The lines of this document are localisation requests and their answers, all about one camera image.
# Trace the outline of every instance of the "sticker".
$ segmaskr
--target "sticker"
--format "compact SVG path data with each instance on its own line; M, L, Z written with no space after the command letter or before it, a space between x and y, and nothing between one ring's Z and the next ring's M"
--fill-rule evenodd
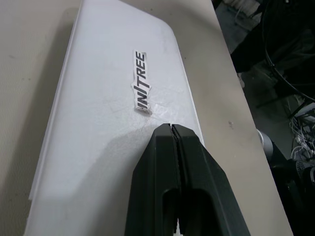
M147 54L134 50L133 63L134 81L131 87L134 92L134 106L137 110L151 114L148 101L151 86L148 81Z

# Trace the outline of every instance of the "beige table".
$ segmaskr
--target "beige table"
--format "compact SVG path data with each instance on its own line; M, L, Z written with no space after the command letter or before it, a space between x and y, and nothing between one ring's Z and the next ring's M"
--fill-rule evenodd
M166 21L207 150L253 236L292 235L209 0L126 0ZM0 0L0 235L22 235L28 195L79 0Z

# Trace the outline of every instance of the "wire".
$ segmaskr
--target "wire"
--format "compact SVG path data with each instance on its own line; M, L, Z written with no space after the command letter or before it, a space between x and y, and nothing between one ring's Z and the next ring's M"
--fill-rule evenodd
M294 145L294 137L292 138L292 143L291 143L291 153L292 153L292 150L293 150L293 145Z
M309 158L311 158L311 155L310 155L309 151L307 150L307 148L306 147L303 147L303 148L306 150L307 155L309 156Z
M305 98L300 97L299 95L294 95L294 97L295 97L296 102L297 102L297 104L298 104L299 106L302 105L303 102L305 102Z
M286 98L286 102L287 102L287 107L289 108L289 111L291 113L291 107L290 107L290 103L289 103L289 98L288 97Z
M286 83L292 90L294 90L298 95L312 101L312 102L315 102L315 99L313 99L312 97L309 97L307 96L306 94L302 93L300 90L298 90L296 87L294 87L292 84L290 84L283 76L282 74L276 69L276 66L275 64L271 61L270 59L270 56L268 54L268 51L267 51L267 39L268 39L268 34L270 32L270 29L268 30L268 33L267 33L267 37L266 37L266 40L265 40L265 36L264 36L264 25L265 25L265 15L266 15L266 12L267 12L267 9L268 9L268 6L269 6L269 3L270 3L271 0L268 1L267 5L266 5L266 9L265 11L263 12L262 14L262 23L261 23L261 34L262 34L262 42L264 44L264 50L265 50L265 57L266 57L266 61L268 63L268 65L271 67L271 71L278 77L278 79L284 83Z
M306 83L306 84L292 84L293 86L315 86L315 83Z
M298 149L298 148L302 149L303 147L302 146L296 146L291 152L291 159L292 159L292 155L294 154L293 160L295 160L295 155L296 155L296 151L295 150Z
M293 120L291 120L291 122L289 123L289 127L291 128L293 133L297 134L298 136L302 136L302 134L300 133L300 129L295 125Z
M304 138L304 135L303 135L302 126L301 126L301 135L302 135L303 142L305 143L305 138Z

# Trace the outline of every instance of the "black cable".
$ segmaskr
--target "black cable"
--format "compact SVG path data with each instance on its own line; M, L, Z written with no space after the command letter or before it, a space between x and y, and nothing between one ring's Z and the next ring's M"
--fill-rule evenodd
M294 138L292 138L292 143L291 143L291 152L293 151L293 144L294 144Z
M266 41L265 41L265 37L264 37L264 23L265 23L265 14L267 12L267 9L268 9L268 6L269 6L269 3L270 1L272 0L269 0L267 5L266 5L266 9L265 11L263 12L263 15L261 17L262 19L262 29L261 29L261 34L262 34L262 42L264 44L264 50L265 50L265 57L266 57L266 61L268 63L268 65L271 67L271 71L278 77L278 79L284 83L286 83L292 90L294 90L296 92L296 94L300 95L301 97L304 97L306 99L309 99L311 100L312 102L315 102L315 99L307 96L306 94L302 93L300 90L298 90L296 87L294 87L292 84L290 84L283 76L282 74L276 69L276 66L275 64L271 61L270 59L270 56L268 54L268 51L267 51L267 39L268 39L268 34L270 32L270 29L267 33L267 37L266 37Z
M292 84L293 86L315 86L315 83L306 83L306 84Z

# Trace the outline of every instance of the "white cable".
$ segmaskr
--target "white cable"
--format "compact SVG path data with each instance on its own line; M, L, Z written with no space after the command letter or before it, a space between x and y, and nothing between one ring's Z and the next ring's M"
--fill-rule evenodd
M291 107L290 107L290 103L289 103L289 97L286 98L286 102L287 102L287 106L289 108L289 111L291 113Z
M302 131L302 127L301 127L301 135L302 135L303 143L305 143L305 138L304 138L304 134L303 134L303 131Z
M290 122L289 126L290 126L293 133L296 133L298 136L301 136L300 130L296 129L297 127L295 125L294 125L295 127L293 127L293 122Z
M303 147L303 148L305 148L305 150L306 150L306 152L307 152L307 155L309 156L309 158L311 157L311 155L310 155L310 153L309 153L309 151L307 150L307 148L306 147Z
M300 130L299 127L295 124L294 120L292 120L292 124L294 125L294 128L296 128L297 130Z
M292 159L292 155L294 154L294 158L293 158L293 160L295 160L295 155L296 155L296 153L294 152L297 148L303 148L302 146L296 146L293 150L292 150L292 152L291 152L291 159Z
M305 101L305 99L303 97L301 97L297 94L294 95L294 98L296 99L297 105L299 105L299 106Z

